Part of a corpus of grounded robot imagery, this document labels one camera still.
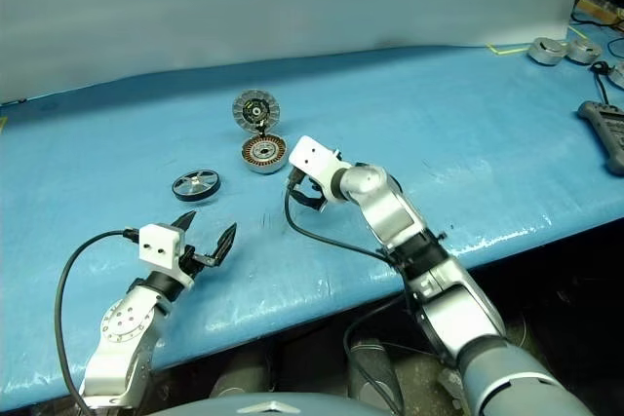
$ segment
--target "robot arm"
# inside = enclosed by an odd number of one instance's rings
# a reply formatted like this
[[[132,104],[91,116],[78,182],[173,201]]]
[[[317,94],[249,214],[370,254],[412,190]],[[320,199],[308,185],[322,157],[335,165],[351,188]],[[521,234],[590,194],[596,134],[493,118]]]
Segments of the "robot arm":
[[[386,255],[405,273],[432,347],[459,368],[472,414],[591,415],[539,362],[505,339],[494,306],[384,169],[345,163],[308,136],[290,162],[290,190],[300,203],[322,209],[327,202],[348,201],[360,208]],[[306,175],[322,192],[320,199],[296,190]]]
[[[137,408],[144,396],[154,347],[162,324],[184,289],[206,266],[218,266],[232,247],[236,224],[220,237],[213,255],[195,253],[184,233],[195,211],[172,225],[149,224],[127,230],[139,245],[139,258],[150,275],[135,280],[126,296],[113,304],[100,324],[96,352],[87,364],[80,393],[91,408]]]

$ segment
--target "black cable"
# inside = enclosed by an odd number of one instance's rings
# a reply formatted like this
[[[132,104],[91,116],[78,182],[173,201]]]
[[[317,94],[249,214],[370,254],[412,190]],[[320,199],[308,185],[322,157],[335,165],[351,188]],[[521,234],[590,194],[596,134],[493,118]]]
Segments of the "black cable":
[[[570,17],[574,21],[576,21],[576,24],[593,24],[594,26],[598,26],[600,28],[605,27],[605,26],[608,26],[608,27],[618,26],[624,21],[624,19],[619,19],[618,21],[614,21],[613,23],[598,23],[597,21],[593,21],[592,19],[578,19],[576,15],[574,14],[574,12],[570,14]]]
[[[344,352],[346,353],[349,361],[358,370],[358,372],[360,372],[360,374],[362,374],[362,377],[364,377],[365,380],[379,394],[379,396],[383,398],[383,400],[386,402],[386,404],[388,404],[388,406],[390,407],[392,412],[394,412],[397,416],[402,416],[403,415],[403,411],[397,406],[397,404],[394,402],[394,400],[371,377],[371,375],[367,373],[367,371],[360,365],[360,363],[357,362],[355,357],[351,355],[351,351],[349,349],[349,338],[350,338],[350,335],[353,332],[353,330],[360,323],[362,323],[363,321],[369,319],[373,315],[375,315],[375,314],[377,314],[377,313],[379,313],[381,311],[384,311],[385,309],[389,308],[390,306],[392,306],[394,304],[397,304],[400,300],[405,300],[406,301],[408,309],[412,313],[413,312],[412,303],[411,303],[412,297],[411,297],[411,293],[410,293],[410,286],[408,285],[408,280],[407,280],[404,272],[397,265],[395,265],[395,263],[391,259],[389,259],[385,255],[382,255],[380,253],[376,253],[376,252],[373,252],[373,251],[370,251],[370,250],[366,250],[366,249],[358,247],[358,246],[352,246],[350,244],[343,243],[341,241],[337,241],[337,240],[334,240],[334,239],[325,238],[323,236],[319,236],[318,234],[311,233],[310,231],[306,231],[305,229],[297,226],[294,223],[293,218],[291,217],[290,200],[291,200],[291,191],[293,189],[293,186],[294,186],[294,184],[292,184],[292,183],[289,184],[289,186],[288,186],[288,188],[286,190],[286,196],[284,198],[284,214],[286,216],[286,220],[288,221],[289,225],[297,233],[302,234],[303,236],[306,236],[306,237],[308,237],[310,239],[313,239],[315,241],[319,241],[320,243],[328,244],[330,246],[345,248],[347,250],[352,250],[354,252],[362,253],[364,255],[368,255],[370,257],[376,258],[377,260],[381,260],[382,262],[384,262],[387,265],[389,265],[390,267],[392,267],[392,269],[395,270],[401,276],[401,279],[403,281],[403,286],[404,286],[404,294],[401,295],[401,296],[396,297],[395,299],[393,299],[392,301],[386,303],[383,306],[380,306],[380,307],[378,307],[376,309],[373,309],[372,311],[368,312],[364,316],[360,317],[359,319],[357,319],[353,323],[351,323],[351,325],[349,325],[349,327],[345,330],[344,335],[342,337],[342,346],[344,348]]]
[[[362,322],[367,321],[372,316],[374,316],[376,314],[379,314],[380,312],[383,312],[386,309],[389,309],[390,307],[394,306],[395,304],[399,304],[403,300],[404,300],[403,295],[399,295],[399,296],[395,297],[394,299],[392,299],[391,301],[388,301],[388,302],[380,305],[379,307],[376,307],[376,308],[372,309],[371,311],[368,311],[363,316],[360,316],[359,318],[355,319],[347,327],[347,329],[344,330],[344,334],[342,335],[342,348],[344,348],[344,353],[347,355],[347,358],[349,359],[349,362],[351,362],[351,365],[353,365],[357,369],[357,371],[362,374],[362,377],[364,377],[366,379],[366,381],[375,389],[375,391],[379,394],[379,396],[382,397],[383,400],[386,402],[386,404],[390,407],[390,410],[393,413],[395,413],[397,416],[402,416],[404,414],[403,409],[399,408],[399,406],[397,405],[397,403],[394,402],[392,397],[390,397],[386,393],[386,391],[362,367],[362,365],[358,362],[358,360],[355,358],[355,356],[353,356],[353,354],[351,353],[351,349],[349,348],[349,341],[351,339],[351,335],[353,334],[353,331],[358,326],[360,326],[360,324],[362,324]]]
[[[611,44],[617,43],[618,41],[624,41],[624,38],[611,39],[608,43],[606,43],[606,48],[608,49],[608,51],[611,53],[612,56],[617,57],[617,58],[624,58],[624,56],[622,56],[621,54],[616,54],[613,51],[613,48],[611,47]]]
[[[603,84],[603,80],[601,79],[601,76],[598,73],[594,73],[594,78],[596,79],[596,82],[598,83],[598,86],[600,87],[601,92],[603,93],[603,103],[608,105],[608,97],[606,96],[605,85]]]
[[[58,352],[58,362],[60,363],[60,372],[62,373],[62,379],[65,381],[65,385],[67,386],[67,390],[76,401],[76,404],[80,408],[80,410],[86,415],[94,415],[95,413],[87,406],[87,403],[81,397],[78,389],[74,385],[71,380],[71,373],[69,372],[69,364],[67,362],[67,352],[65,351],[65,344],[62,337],[62,296],[65,291],[65,283],[67,283],[67,276],[69,275],[69,270],[71,270],[72,265],[78,258],[78,256],[91,244],[96,243],[100,239],[108,238],[110,236],[123,236],[124,231],[107,231],[105,233],[99,234],[93,238],[90,238],[88,241],[79,246],[74,253],[71,254],[65,267],[62,269],[62,273],[60,274],[60,279],[58,280],[57,286],[57,299],[55,300],[55,337],[57,339],[57,352]]]

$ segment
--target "white backdrop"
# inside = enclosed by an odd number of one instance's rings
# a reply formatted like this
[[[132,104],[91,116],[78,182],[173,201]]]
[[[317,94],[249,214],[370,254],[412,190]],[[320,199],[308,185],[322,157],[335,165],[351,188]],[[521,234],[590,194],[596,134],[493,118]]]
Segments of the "white backdrop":
[[[573,0],[1,0],[0,102],[129,75],[563,38]]]

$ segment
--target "dark floor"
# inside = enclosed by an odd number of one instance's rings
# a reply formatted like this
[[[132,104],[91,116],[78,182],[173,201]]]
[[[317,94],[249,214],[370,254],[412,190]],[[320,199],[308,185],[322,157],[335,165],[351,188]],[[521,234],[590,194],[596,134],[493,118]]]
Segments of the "dark floor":
[[[624,414],[624,219],[477,269],[473,276],[496,304],[509,339],[537,356],[597,416]],[[270,357],[278,391],[346,395],[346,326],[371,305],[309,323],[251,344]],[[398,305],[371,318],[374,335],[395,366],[406,415],[459,416],[438,377],[443,366]],[[208,397],[237,350],[199,359],[154,376],[142,414]],[[66,399],[16,411],[14,416],[72,414]]]

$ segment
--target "blue table surface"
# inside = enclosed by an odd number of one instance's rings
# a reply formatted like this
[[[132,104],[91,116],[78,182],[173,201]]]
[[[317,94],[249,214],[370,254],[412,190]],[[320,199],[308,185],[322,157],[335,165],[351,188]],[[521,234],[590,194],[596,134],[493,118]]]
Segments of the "blue table surface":
[[[616,33],[583,28],[605,44]],[[607,52],[604,58],[613,63]],[[611,101],[624,93],[608,81]],[[231,103],[245,89],[281,103],[273,130],[309,134],[347,161],[386,167],[447,248],[475,267],[624,215],[624,179],[575,110],[599,100],[587,67],[540,66],[486,48],[406,48],[284,59],[134,77],[0,109],[2,262],[0,409],[66,394],[53,333],[68,255],[91,236],[199,213],[187,241],[212,251],[238,222],[235,246],[175,304],[155,352],[160,368],[379,298],[401,287],[373,259],[287,226],[288,169],[250,172]],[[179,175],[217,170],[220,190],[185,204]],[[293,207],[307,228],[375,247],[354,207]],[[80,257],[64,302],[80,383],[106,308],[146,269],[137,246],[105,240]]]

